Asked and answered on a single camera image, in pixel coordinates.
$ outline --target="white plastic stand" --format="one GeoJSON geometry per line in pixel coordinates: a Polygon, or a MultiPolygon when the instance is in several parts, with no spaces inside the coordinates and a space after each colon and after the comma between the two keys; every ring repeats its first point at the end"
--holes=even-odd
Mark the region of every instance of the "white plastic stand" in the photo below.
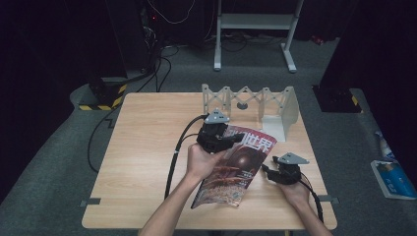
{"type": "Polygon", "coordinates": [[[281,49],[291,73],[297,72],[289,47],[297,27],[301,8],[304,0],[298,0],[294,14],[269,15],[269,14],[222,14],[221,1],[218,0],[217,29],[214,51],[214,70],[221,70],[221,30],[222,29],[254,29],[254,30],[288,30],[285,43],[281,43],[281,49]]]}
{"type": "Polygon", "coordinates": [[[282,92],[271,92],[269,88],[252,92],[248,87],[233,92],[230,87],[223,87],[220,91],[213,92],[208,85],[203,84],[202,92],[204,114],[209,113],[211,103],[220,104],[221,110],[225,111],[231,120],[232,100],[236,100],[242,106],[247,106],[250,101],[255,100],[259,104],[258,118],[262,121],[263,131],[276,138],[278,142],[286,142],[290,126],[298,120],[298,100],[293,87],[287,87],[282,92]]]}

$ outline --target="forearm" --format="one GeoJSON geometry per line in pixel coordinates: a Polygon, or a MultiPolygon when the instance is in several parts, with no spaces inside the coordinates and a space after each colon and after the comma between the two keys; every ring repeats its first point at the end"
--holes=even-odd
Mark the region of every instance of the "forearm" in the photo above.
{"type": "Polygon", "coordinates": [[[316,213],[308,203],[298,204],[294,206],[294,208],[300,215],[300,218],[310,235],[332,235],[326,226],[319,220],[319,218],[316,216],[316,213]]]}
{"type": "Polygon", "coordinates": [[[172,235],[185,203],[199,183],[199,180],[185,176],[148,220],[139,235],[172,235]]]}

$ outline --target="magazine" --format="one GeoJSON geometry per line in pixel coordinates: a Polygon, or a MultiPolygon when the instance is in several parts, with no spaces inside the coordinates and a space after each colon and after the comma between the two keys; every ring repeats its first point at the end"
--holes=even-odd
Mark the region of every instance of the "magazine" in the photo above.
{"type": "Polygon", "coordinates": [[[372,169],[388,199],[417,199],[417,192],[397,162],[374,160],[372,169]]]}
{"type": "Polygon", "coordinates": [[[229,204],[238,207],[276,139],[261,131],[229,125],[223,137],[245,134],[203,180],[191,208],[202,204],[229,204]]]}

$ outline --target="light wood tabletop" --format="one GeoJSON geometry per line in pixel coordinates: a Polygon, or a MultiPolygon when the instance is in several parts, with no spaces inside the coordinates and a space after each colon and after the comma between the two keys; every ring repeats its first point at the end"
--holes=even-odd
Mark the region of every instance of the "light wood tabletop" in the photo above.
{"type": "MultiPolygon", "coordinates": [[[[181,133],[191,120],[203,114],[200,92],[152,92],[126,95],[107,151],[92,189],[85,228],[142,228],[162,203],[171,158],[181,133]]],[[[230,124],[260,128],[257,115],[233,113],[230,124]]],[[[197,134],[203,121],[188,134],[197,134]]],[[[185,173],[188,138],[182,145],[171,190],[185,173]]],[[[315,159],[301,115],[290,127],[287,142],[278,143],[264,164],[274,168],[272,156],[293,152],[310,161],[300,165],[318,195],[327,190],[315,159]]],[[[177,229],[297,230],[304,229],[298,214],[275,183],[261,170],[252,181],[240,206],[201,205],[190,209],[197,190],[187,201],[177,229]]],[[[311,206],[316,208],[313,198],[311,206]]],[[[336,218],[329,202],[322,203],[325,225],[334,229],[336,218]]]]}

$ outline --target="person's left hand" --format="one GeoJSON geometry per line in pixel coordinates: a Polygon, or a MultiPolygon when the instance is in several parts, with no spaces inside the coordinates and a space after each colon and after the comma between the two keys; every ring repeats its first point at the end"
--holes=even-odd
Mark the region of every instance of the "person's left hand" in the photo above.
{"type": "Polygon", "coordinates": [[[189,177],[203,181],[207,178],[215,165],[224,157],[226,151],[220,151],[215,154],[207,153],[199,144],[193,144],[188,147],[187,173],[189,177]]]}

